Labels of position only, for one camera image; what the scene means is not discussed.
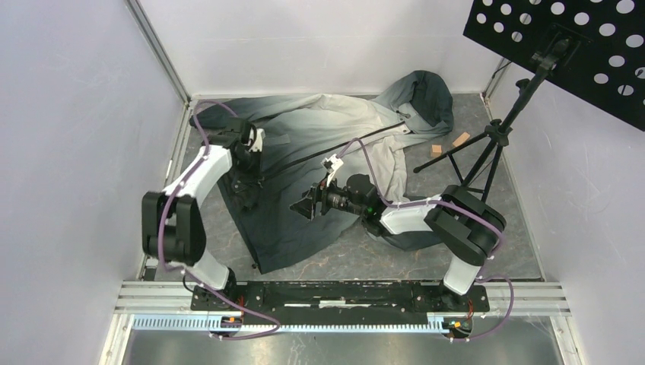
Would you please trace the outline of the grey gradient hooded jacket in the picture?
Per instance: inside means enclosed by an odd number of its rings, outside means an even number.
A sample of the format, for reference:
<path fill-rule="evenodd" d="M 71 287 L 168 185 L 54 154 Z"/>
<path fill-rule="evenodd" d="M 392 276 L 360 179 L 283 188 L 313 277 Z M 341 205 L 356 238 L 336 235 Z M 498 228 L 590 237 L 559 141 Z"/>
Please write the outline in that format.
<path fill-rule="evenodd" d="M 199 110 L 209 133 L 238 116 L 264 129 L 258 198 L 232 195 L 231 175 L 219 183 L 224 202 L 260 272 L 295 265 L 332 245 L 356 221 L 331 210 L 311 221 L 289 209 L 326 175 L 325 157 L 344 161 L 335 178 L 375 173 L 387 199 L 403 202 L 407 183 L 404 150 L 450 133 L 453 97 L 431 71 L 413 71 L 372 99 L 339 94 L 238 98 Z"/>

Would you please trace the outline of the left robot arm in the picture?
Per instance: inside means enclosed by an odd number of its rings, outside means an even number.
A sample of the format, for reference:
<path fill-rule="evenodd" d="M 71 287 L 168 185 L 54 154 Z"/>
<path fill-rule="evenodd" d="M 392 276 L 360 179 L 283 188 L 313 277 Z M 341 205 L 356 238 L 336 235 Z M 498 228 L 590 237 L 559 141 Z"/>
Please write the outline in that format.
<path fill-rule="evenodd" d="M 239 117 L 212 137 L 200 125 L 196 128 L 202 146 L 191 164 L 163 190 L 146 192 L 141 200 L 141 245 L 163 269 L 194 278 L 210 291 L 212 303 L 226 310 L 239 300 L 237 280 L 233 270 L 207 250 L 200 208 L 221 178 L 258 178 L 265 132 Z"/>

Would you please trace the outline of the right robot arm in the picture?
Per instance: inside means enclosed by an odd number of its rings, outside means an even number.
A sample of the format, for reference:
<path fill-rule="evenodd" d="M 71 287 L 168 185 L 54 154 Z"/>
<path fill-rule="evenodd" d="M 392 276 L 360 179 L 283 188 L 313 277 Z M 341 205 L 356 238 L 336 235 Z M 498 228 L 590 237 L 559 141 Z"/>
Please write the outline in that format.
<path fill-rule="evenodd" d="M 469 302 L 471 286 L 504 240 L 505 218 L 463 186 L 412 202 L 389 202 L 366 174 L 354 174 L 340 187 L 334 179 L 313 184 L 290 209 L 313 220 L 332 209 L 357 215 L 375 236 L 432 233 L 453 254 L 439 290 L 449 310 Z"/>

